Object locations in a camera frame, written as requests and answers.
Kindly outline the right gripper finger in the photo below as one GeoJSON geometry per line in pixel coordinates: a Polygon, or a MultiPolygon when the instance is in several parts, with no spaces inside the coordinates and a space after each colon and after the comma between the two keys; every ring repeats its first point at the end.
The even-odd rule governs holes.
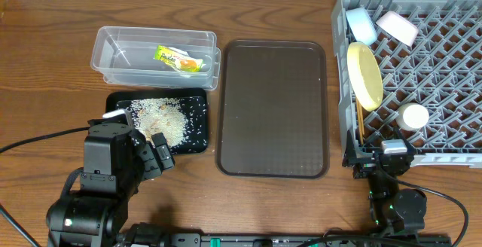
{"type": "Polygon", "coordinates": [[[350,130],[348,130],[346,134],[346,147],[345,147],[343,158],[344,159],[356,158],[355,143],[354,143],[353,135],[350,130]]]}
{"type": "Polygon", "coordinates": [[[404,143],[405,147],[407,150],[413,150],[413,146],[411,143],[409,143],[408,140],[403,136],[402,132],[400,131],[399,127],[394,127],[394,132],[396,136],[404,143]]]}

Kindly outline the white cup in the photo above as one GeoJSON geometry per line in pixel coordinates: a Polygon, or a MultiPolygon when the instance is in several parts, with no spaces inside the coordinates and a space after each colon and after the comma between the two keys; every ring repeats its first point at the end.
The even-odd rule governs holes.
{"type": "Polygon", "coordinates": [[[406,131],[415,131],[424,127],[429,121],[429,111],[417,103],[407,103],[397,110],[397,125],[406,131]]]}

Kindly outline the wooden chopstick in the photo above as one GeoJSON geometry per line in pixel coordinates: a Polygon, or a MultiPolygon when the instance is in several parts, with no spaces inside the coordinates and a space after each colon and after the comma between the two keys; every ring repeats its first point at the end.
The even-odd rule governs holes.
{"type": "Polygon", "coordinates": [[[358,99],[355,100],[355,104],[356,104],[357,121],[358,121],[358,106],[361,104],[358,99]]]}
{"type": "Polygon", "coordinates": [[[365,143],[365,124],[364,124],[363,108],[360,105],[358,106],[358,122],[359,122],[360,143],[361,145],[363,145],[365,143]]]}

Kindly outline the rice food waste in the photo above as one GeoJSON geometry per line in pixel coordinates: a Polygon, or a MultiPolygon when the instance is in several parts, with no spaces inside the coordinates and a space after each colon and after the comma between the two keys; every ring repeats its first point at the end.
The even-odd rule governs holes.
{"type": "Polygon", "coordinates": [[[149,141],[162,133],[169,147],[187,141],[188,119],[182,113],[179,99],[137,99],[127,107],[133,116],[135,128],[149,141]]]}

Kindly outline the yellow plate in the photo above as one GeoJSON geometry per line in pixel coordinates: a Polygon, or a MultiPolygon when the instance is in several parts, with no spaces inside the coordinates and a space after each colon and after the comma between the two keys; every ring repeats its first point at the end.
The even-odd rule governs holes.
{"type": "Polygon", "coordinates": [[[355,97],[366,111],[376,110],[383,101],[383,80],[371,49],[362,42],[353,42],[347,49],[346,61],[355,97]]]}

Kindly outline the green snack wrapper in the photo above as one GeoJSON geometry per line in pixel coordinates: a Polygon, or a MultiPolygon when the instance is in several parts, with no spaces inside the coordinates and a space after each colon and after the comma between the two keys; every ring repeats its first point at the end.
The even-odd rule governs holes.
{"type": "Polygon", "coordinates": [[[157,46],[154,59],[165,63],[178,72],[199,72],[204,66],[202,59],[193,58],[183,50],[163,45],[157,46]]]}

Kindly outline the white bowl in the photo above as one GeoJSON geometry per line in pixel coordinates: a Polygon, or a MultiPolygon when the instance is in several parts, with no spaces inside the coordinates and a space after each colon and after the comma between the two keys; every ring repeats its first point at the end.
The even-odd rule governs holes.
{"type": "Polygon", "coordinates": [[[376,21],[376,24],[407,46],[411,46],[415,42],[419,32],[414,24],[394,11],[385,13],[376,21]]]}

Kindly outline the light blue bowl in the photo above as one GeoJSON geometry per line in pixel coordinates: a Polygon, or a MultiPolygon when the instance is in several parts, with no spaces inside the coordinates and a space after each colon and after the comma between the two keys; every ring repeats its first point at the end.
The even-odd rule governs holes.
{"type": "Polygon", "coordinates": [[[346,11],[346,18],[356,41],[372,45],[377,40],[376,30],[365,8],[346,11]]]}

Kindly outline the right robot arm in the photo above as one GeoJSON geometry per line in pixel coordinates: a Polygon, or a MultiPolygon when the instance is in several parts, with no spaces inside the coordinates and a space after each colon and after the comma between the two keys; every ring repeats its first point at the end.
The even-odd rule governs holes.
{"type": "Polygon", "coordinates": [[[352,133],[347,133],[342,166],[352,168],[353,178],[368,181],[371,217],[377,224],[372,235],[415,237],[425,227],[427,198],[417,189],[399,187],[397,177],[409,170],[416,151],[400,130],[395,132],[397,139],[382,142],[369,157],[357,153],[352,133]]]}

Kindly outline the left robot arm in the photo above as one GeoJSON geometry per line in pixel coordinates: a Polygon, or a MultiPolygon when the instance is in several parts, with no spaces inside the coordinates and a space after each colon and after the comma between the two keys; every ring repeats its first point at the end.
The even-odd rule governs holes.
{"type": "Polygon", "coordinates": [[[113,246],[142,181],[175,161],[162,133],[145,137],[126,123],[92,123],[84,165],[72,172],[46,216],[49,246],[113,246]]]}

